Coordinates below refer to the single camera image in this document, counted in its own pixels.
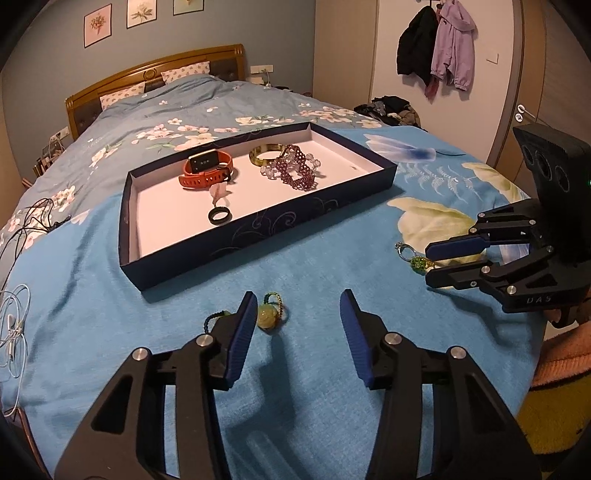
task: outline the metal screw cap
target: metal screw cap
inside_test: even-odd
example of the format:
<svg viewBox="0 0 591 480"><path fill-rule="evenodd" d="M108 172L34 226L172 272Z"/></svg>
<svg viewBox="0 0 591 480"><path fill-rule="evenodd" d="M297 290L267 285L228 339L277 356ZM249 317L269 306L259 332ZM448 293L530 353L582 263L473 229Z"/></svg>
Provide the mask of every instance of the metal screw cap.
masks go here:
<svg viewBox="0 0 591 480"><path fill-rule="evenodd" d="M195 340L195 342L199 346L211 345L213 343L213 337L211 335L209 335L208 333L204 333L203 335L199 335L197 337L197 339Z"/></svg>
<svg viewBox="0 0 591 480"><path fill-rule="evenodd" d="M133 351L133 353L131 354L131 358L133 358L134 360L137 360L138 362L140 360L143 360L147 356L148 356L148 351L145 348L136 348Z"/></svg>
<svg viewBox="0 0 591 480"><path fill-rule="evenodd" d="M388 345L399 345L402 343L402 337L399 333L386 333L384 336L384 341Z"/></svg>
<svg viewBox="0 0 591 480"><path fill-rule="evenodd" d="M450 351L453 358L457 360L461 360L462 358L466 358L466 351L461 346L455 346Z"/></svg>

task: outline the camera lens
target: camera lens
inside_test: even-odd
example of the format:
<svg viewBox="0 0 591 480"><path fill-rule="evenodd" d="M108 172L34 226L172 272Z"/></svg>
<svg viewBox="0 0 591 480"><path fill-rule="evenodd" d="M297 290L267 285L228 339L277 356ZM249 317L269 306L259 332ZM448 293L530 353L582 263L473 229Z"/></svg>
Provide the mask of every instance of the camera lens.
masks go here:
<svg viewBox="0 0 591 480"><path fill-rule="evenodd" d="M534 156L531 154L530 149L526 145L522 145L521 151L523 152L523 158L525 163L530 167L534 166Z"/></svg>
<svg viewBox="0 0 591 480"><path fill-rule="evenodd" d="M552 170L550 170L550 164L548 163L548 160L546 160L544 154L541 152L536 152L535 160L538 163L538 168L542 172L542 176L546 180L552 180Z"/></svg>
<svg viewBox="0 0 591 480"><path fill-rule="evenodd" d="M558 185L560 185L560 188L563 189L565 193L568 193L570 190L570 183L566 172L560 165L556 165L555 171Z"/></svg>

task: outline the jade bead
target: jade bead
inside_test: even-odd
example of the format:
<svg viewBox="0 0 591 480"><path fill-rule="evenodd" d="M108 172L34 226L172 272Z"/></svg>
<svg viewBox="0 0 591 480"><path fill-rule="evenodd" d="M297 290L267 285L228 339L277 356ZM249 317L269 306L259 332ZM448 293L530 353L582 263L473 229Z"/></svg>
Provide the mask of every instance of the jade bead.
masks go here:
<svg viewBox="0 0 591 480"><path fill-rule="evenodd" d="M258 314L256 316L256 325L263 330L271 329L279 320L279 312L277 309L268 303L264 303L258 307Z"/></svg>

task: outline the door handle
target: door handle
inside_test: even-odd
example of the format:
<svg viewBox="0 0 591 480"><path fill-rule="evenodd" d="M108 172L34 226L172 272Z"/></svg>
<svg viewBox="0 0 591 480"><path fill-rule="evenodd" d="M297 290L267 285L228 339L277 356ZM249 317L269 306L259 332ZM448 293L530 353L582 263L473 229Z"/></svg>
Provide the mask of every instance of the door handle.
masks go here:
<svg viewBox="0 0 591 480"><path fill-rule="evenodd" d="M518 113L518 115L519 115L519 114L521 114L521 115L523 115L523 114L526 114L526 115L527 115L528 117L530 117L530 118L531 118L531 119L532 119L534 122L535 122L535 121L536 121L536 119L537 119L537 117L536 117L536 116L535 116L533 113L530 113L530 112L528 112L528 111L527 111L527 109L526 109L526 108L525 108L523 105L517 105L517 111L519 112L519 113ZM518 119L517 119L517 115L515 116L515 119L516 119L518 122L521 122L521 121L523 121L523 117L521 117L521 120L518 120Z"/></svg>

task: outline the wall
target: wall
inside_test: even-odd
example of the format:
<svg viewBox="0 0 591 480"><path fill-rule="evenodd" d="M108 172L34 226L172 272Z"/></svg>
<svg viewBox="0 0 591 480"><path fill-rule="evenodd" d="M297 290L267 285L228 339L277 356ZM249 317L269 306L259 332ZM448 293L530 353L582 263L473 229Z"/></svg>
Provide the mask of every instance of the wall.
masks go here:
<svg viewBox="0 0 591 480"><path fill-rule="evenodd" d="M112 1L112 36L84 48L83 19ZM205 0L205 10L126 28L126 0L59 0L35 19L2 71L8 136L21 174L67 123L64 100L116 72L198 48L242 43L247 63L273 64L271 81L312 88L315 0Z"/></svg>
<svg viewBox="0 0 591 480"><path fill-rule="evenodd" d="M2 79L0 77L0 228L11 217L24 191L4 123Z"/></svg>
<svg viewBox="0 0 591 480"><path fill-rule="evenodd" d="M409 100L424 129L486 161L501 119L513 54L513 0L462 0L477 27L475 81L470 92L440 86L430 103L423 82L396 72L398 40L427 1L380 0L372 97L397 95ZM486 60L499 54L499 63Z"/></svg>

